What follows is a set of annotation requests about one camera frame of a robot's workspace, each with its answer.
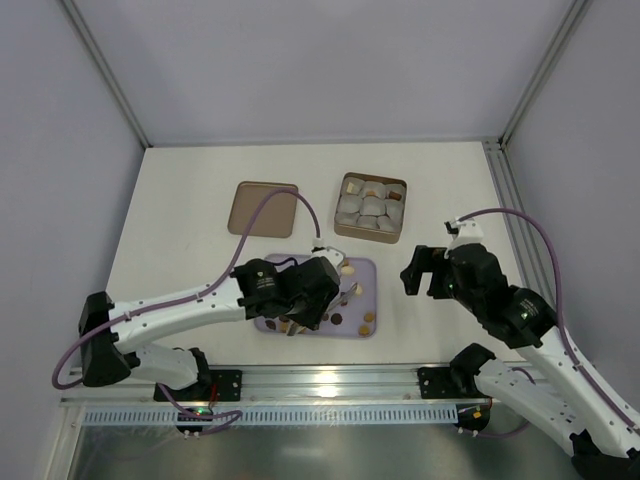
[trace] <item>white wall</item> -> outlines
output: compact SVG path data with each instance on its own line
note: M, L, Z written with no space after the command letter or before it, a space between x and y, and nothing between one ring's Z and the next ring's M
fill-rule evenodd
M562 263L569 327L640 409L640 2L592 7L509 149Z
M154 145L499 135L571 0L77 0Z
M0 5L2 478L34 476L53 364L104 288L142 158L54 1Z

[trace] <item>gray floor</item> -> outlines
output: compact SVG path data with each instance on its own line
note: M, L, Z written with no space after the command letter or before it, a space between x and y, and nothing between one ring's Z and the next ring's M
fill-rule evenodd
M500 412L494 415L492 425L495 429L509 429L518 421L510 412ZM457 435L455 429L444 425L241 428L187 441L174 432L168 428L85 428L70 478L579 478L569 457L533 427L510 440L473 439ZM176 439L144 454L168 438ZM123 456L138 457L127 461L118 458Z

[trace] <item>lavender tray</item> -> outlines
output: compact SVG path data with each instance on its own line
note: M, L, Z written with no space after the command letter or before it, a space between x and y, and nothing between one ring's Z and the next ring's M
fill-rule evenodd
M265 260L279 263L290 257L295 258L298 262L309 258L308 255L274 253L268 255ZM338 305L331 312L325 314L318 330L306 329L299 332L299 335L368 338L375 333L378 323L376 265L368 258L349 258L348 262L354 272L352 275L343 274L341 276L340 292L346 292L356 282L362 287L362 293L351 297L346 306ZM286 267L287 265L283 265L277 269L282 270ZM373 315L373 321L365 321L367 315L368 320L371 320L371 315ZM264 317L258 317L253 322L261 332L285 335L287 324L280 319L266 320Z

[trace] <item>tabletop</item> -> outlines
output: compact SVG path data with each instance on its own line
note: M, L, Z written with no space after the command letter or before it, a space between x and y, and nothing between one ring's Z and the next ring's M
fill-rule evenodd
M404 179L407 205L395 245L338 236L333 214L347 172ZM164 295L216 279L240 239L227 231L236 187L243 181L292 183L316 210L322 235L347 256L376 264L376 333L365 339L270 335L253 321L183 332L159 343L199 347L211 364L302 365L448 362L470 343L503 360L520 360L489 337L454 301L415 297L399 278L416 245L447 246L444 222L498 206L480 142L269 145L151 148L145 153L109 277L114 301ZM486 247L512 284L521 283L504 219L480 220ZM299 203L291 237L249 237L240 264L270 253L308 254L314 229Z

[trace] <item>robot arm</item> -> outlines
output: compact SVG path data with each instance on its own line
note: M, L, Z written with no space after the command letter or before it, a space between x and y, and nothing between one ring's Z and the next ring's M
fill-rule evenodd
M492 337L515 349L542 372L564 401L515 377L488 351L482 361L474 360L475 364L463 369L464 373L473 378L480 392L500 399L549 434L574 455L574 464L576 456L591 445L594 450L590 454L597 452L600 460L611 459L616 464L624 459L628 470L632 461L640 460L638 412L595 371L567 333L569 345L581 362L573 364L562 341L556 312L537 293L508 284L497 258L480 244L482 231L475 220L454 220L446 226L454 235L449 248L416 247L411 264L401 274L406 294L416 295L422 273L431 273L427 292L430 297L457 300ZM454 363L461 364L466 353L465 350L460 358L456 357L458 362L452 362L452 370L455 371ZM602 392L593 388L582 371L597 382ZM634 425L623 422L612 404L624 411ZM607 468L611 473L613 467ZM640 462L635 462L635 468L640 470ZM616 478L640 478L640 471L634 475Z
M206 391L208 362L198 349L171 349L152 342L168 335L222 322L286 315L316 330L339 293L344 254L314 249L308 260L281 271L254 259L236 267L215 290L209 284L162 297L113 303L105 292L87 298L80 335L124 315L125 321L82 347L83 384L100 387L132 376L181 391L199 384Z

